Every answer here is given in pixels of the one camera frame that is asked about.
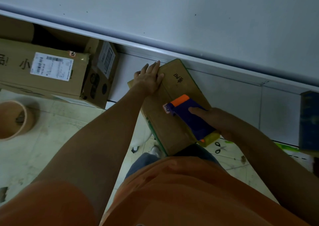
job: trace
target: tan bucket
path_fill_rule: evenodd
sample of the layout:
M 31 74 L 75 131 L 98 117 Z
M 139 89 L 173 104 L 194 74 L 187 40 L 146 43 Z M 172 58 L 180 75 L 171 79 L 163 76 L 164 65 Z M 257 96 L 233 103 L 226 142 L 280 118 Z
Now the tan bucket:
M 18 101 L 0 103 L 0 141 L 29 131 L 34 125 L 32 112 Z

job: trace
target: tile floor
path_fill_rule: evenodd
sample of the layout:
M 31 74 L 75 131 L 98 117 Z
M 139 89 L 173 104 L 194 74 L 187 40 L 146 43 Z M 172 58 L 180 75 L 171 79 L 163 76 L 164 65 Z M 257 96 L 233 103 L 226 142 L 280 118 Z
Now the tile floor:
M 36 115 L 37 123 L 28 133 L 0 142 L 0 187 L 9 188 L 6 201 L 32 182 L 74 133 L 104 111 L 61 101 L 18 95 L 5 90 L 0 91 L 0 102 L 10 99 L 16 99 L 30 107 Z M 151 136 L 135 154 L 128 150 L 107 208 L 131 164 L 142 153 L 149 152 L 155 143 Z M 276 201 L 257 173 L 243 158 L 240 149 L 234 143 L 223 139 L 219 139 L 218 143 L 220 146 L 214 143 L 206 149 L 216 157 L 227 172 Z

